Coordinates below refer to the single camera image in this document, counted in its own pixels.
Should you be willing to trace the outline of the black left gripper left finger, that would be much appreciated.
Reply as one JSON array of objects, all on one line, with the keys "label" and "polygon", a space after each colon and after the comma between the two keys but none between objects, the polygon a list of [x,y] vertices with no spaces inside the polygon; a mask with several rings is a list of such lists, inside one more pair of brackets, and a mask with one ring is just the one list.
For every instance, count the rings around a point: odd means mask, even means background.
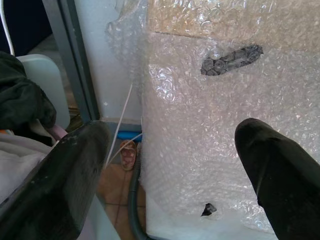
[{"label": "black left gripper left finger", "polygon": [[0,205],[3,240],[77,239],[106,161],[110,132],[100,120],[68,133]]}]

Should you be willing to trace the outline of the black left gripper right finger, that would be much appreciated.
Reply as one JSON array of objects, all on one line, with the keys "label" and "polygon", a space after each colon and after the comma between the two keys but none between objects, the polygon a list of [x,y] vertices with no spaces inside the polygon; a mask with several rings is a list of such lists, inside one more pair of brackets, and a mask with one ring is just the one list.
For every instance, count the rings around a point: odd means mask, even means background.
[{"label": "black left gripper right finger", "polygon": [[235,130],[237,153],[279,240],[320,238],[320,165],[295,141],[248,118]]}]

